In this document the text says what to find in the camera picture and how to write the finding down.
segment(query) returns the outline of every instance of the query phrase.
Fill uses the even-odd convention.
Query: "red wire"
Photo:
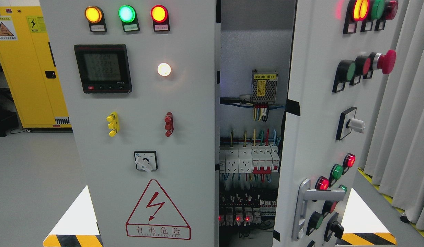
[[[267,139],[266,139],[267,141],[265,142],[266,146],[268,146],[268,134],[269,134],[269,132],[270,132],[270,129],[267,129]]]

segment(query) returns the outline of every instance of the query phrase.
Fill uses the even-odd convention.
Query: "yellow wire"
[[[246,141],[247,141],[247,131],[244,131],[244,147],[246,147]]]

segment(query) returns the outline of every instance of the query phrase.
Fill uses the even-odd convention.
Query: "warning label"
[[[190,240],[191,229],[157,180],[151,179],[126,223],[130,237]]]
[[[266,85],[267,85],[267,80],[258,80],[257,81],[256,96],[265,96],[265,86]]]
[[[47,33],[47,27],[42,15],[27,16],[27,23],[32,33]]]
[[[0,16],[0,40],[18,40],[14,23],[10,16]]]

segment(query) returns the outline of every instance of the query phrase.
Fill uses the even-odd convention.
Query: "red triangle sign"
[[[126,223],[130,237],[190,240],[190,226],[169,195],[151,179]]]

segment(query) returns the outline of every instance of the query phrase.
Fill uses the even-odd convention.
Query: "yellow label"
[[[47,27],[42,15],[27,16],[28,28],[32,33],[46,33]]]
[[[265,96],[265,86],[267,84],[266,80],[258,80],[257,81],[257,96]]]
[[[275,74],[255,74],[255,80],[276,80],[277,77]]]

